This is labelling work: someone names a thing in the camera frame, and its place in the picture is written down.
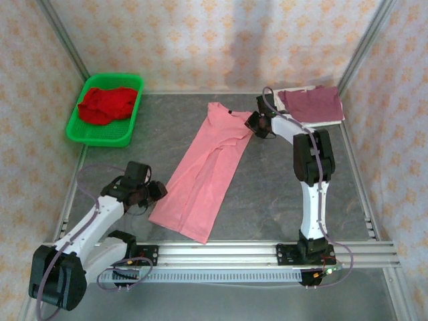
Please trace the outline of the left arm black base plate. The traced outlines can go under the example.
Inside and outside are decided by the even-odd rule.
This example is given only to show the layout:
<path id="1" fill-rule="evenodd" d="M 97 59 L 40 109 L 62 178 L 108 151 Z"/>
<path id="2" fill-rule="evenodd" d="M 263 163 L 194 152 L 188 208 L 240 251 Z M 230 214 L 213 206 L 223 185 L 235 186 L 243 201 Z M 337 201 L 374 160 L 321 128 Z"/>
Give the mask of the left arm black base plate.
<path id="1" fill-rule="evenodd" d="M 132 258 L 136 257 L 145 257 L 152 262 L 153 266 L 157 266 L 158 263 L 158 245 L 135 245 L 133 249 L 130 250 L 126 259 L 130 261 Z"/>

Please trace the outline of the aluminium mounting rail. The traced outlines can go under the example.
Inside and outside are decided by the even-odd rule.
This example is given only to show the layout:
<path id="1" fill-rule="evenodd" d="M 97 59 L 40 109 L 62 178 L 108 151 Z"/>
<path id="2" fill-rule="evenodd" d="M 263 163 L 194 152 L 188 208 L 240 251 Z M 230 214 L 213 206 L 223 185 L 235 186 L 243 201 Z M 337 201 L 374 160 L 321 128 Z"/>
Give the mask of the aluminium mounting rail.
<path id="1" fill-rule="evenodd" d="M 158 268 L 164 269 L 277 269 L 279 241 L 159 241 Z M 368 241 L 341 241 L 334 246 L 337 261 L 346 268 L 380 268 L 386 249 Z"/>

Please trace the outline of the green plastic basket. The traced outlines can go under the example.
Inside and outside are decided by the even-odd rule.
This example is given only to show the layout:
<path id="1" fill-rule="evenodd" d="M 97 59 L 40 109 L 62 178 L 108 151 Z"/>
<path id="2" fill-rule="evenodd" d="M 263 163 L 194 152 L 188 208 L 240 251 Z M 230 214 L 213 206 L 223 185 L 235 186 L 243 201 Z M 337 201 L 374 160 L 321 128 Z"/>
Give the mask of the green plastic basket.
<path id="1" fill-rule="evenodd" d="M 132 88 L 138 92 L 132 116 L 126 120 L 115 120 L 105 126 L 88 124 L 78 115 L 78 104 L 83 100 L 90 88 L 111 90 L 119 87 Z M 88 146 L 125 147 L 129 144 L 140 106 L 144 88 L 143 79 L 135 74 L 103 73 L 91 76 L 86 80 L 80 97 L 76 103 L 66 134 L 70 140 Z"/>

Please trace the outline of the pink t-shirt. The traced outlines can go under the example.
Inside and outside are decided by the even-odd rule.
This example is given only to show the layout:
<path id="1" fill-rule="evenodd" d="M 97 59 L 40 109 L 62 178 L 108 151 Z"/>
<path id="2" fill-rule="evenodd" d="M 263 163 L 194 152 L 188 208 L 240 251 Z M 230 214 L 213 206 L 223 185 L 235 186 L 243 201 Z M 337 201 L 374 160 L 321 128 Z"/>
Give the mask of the pink t-shirt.
<path id="1" fill-rule="evenodd" d="M 206 243 L 253 132 L 251 112 L 210 102 L 196 137 L 167 183 L 149 221 Z"/>

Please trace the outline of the aluminium frame post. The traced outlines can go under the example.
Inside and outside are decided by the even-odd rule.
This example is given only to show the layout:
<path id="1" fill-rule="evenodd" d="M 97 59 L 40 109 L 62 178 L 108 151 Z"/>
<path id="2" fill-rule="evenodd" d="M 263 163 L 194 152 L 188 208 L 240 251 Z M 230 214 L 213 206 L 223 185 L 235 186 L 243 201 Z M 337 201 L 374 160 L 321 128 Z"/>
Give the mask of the aluminium frame post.
<path id="1" fill-rule="evenodd" d="M 59 39 L 61 45 L 65 49 L 69 58 L 71 59 L 74 67 L 78 71 L 81 79 L 85 82 L 89 77 L 90 73 L 83 62 L 80 54 L 77 51 L 69 33 L 67 32 L 65 25 L 60 19 L 57 11 L 53 7 L 50 0 L 35 0 L 43 15 L 47 19 L 47 22 L 51 25 L 53 32 Z"/>
<path id="2" fill-rule="evenodd" d="M 375 11 L 372 20 L 370 21 L 364 35 L 361 37 L 357 48 L 338 83 L 339 96 L 344 95 L 345 89 L 354 77 L 365 56 L 368 54 L 371 46 L 374 44 L 377 35 L 387 21 L 396 2 L 397 0 L 381 0 L 379 7 Z"/>

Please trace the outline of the red t-shirt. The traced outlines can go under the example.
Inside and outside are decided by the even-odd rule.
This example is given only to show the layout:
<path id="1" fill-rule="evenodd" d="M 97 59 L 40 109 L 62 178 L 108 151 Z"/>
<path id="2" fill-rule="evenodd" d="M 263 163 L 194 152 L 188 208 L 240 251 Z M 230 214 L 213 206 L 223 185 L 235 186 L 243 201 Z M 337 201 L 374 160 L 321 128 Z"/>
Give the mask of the red t-shirt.
<path id="1" fill-rule="evenodd" d="M 90 88 L 78 104 L 78 115 L 88 124 L 105 126 L 132 116 L 138 92 L 119 87 L 111 90 Z"/>

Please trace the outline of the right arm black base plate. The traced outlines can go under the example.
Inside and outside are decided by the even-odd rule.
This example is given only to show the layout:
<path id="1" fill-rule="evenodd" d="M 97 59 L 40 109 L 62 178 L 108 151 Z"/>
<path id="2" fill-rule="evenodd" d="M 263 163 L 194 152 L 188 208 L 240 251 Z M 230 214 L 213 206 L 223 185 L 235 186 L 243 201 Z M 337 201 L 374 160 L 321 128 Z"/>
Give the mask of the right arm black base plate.
<path id="1" fill-rule="evenodd" d="M 278 265 L 335 265 L 334 247 L 328 245 L 321 251 L 306 251 L 298 244 L 279 243 L 276 245 Z"/>

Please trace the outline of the aluminium frame cross bar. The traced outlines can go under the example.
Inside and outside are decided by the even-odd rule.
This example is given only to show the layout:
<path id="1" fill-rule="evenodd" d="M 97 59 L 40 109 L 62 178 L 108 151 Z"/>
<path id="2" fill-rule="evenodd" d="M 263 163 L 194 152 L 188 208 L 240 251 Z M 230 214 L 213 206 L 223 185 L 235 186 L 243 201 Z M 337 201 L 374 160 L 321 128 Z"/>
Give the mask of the aluminium frame cross bar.
<path id="1" fill-rule="evenodd" d="M 144 95 L 234 95 L 234 94 L 242 94 L 242 95 L 260 95 L 262 90 L 258 91 L 144 91 Z"/>

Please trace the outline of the aluminium table side rail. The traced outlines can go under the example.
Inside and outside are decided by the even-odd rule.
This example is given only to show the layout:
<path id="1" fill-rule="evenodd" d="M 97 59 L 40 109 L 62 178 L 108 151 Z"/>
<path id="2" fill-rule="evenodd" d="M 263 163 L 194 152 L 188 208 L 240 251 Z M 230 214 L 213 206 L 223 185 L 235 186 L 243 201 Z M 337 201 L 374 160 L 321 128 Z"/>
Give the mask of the aluminium table side rail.
<path id="1" fill-rule="evenodd" d="M 76 179 L 80 169 L 83 167 L 87 150 L 88 147 L 86 145 L 83 145 L 78 160 L 76 161 L 74 170 L 72 171 L 72 174 L 70 176 L 68 190 L 66 196 L 64 197 L 64 200 L 62 201 L 62 209 L 60 211 L 58 220 L 56 221 L 56 226 L 53 231 L 53 235 L 47 239 L 46 243 L 53 243 L 57 241 L 64 234 L 64 231 L 68 226 L 70 211 L 77 190 Z M 17 321 L 36 321 L 35 305 L 35 299 L 30 298 L 28 294 L 26 294 L 22 307 L 19 311 Z"/>
<path id="2" fill-rule="evenodd" d="M 344 139 L 344 145 L 350 165 L 352 167 L 353 177 L 356 183 L 360 203 L 364 211 L 364 220 L 370 240 L 369 244 L 381 245 L 386 249 L 381 260 L 383 278 L 387 286 L 389 298 L 393 306 L 397 321 L 421 321 L 417 309 L 411 299 L 411 292 L 405 279 L 405 273 L 398 257 L 397 248 L 394 243 L 381 235 L 380 226 L 377 223 L 377 217 L 372 209 L 368 199 L 368 194 L 364 187 L 360 171 L 358 169 L 355 153 L 353 151 L 350 136 L 346 125 L 340 125 L 340 131 Z"/>

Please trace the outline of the small circuit board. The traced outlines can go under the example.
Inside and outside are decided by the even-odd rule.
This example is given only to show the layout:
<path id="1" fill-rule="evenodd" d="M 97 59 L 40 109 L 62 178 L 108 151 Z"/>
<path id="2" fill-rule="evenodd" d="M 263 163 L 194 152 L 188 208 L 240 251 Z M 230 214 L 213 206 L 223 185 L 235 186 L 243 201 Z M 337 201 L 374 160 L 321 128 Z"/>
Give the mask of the small circuit board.
<path id="1" fill-rule="evenodd" d="M 330 274 L 332 274 L 332 273 L 334 273 L 334 272 L 336 272 L 336 271 L 339 271 L 339 270 L 341 270 L 342 269 L 342 264 L 336 264 L 336 265 L 333 265 L 333 266 L 330 266 L 330 267 L 327 267 L 321 274 L 320 274 L 320 276 L 321 277 L 325 277 L 325 276 L 328 276 L 328 275 L 330 275 Z"/>

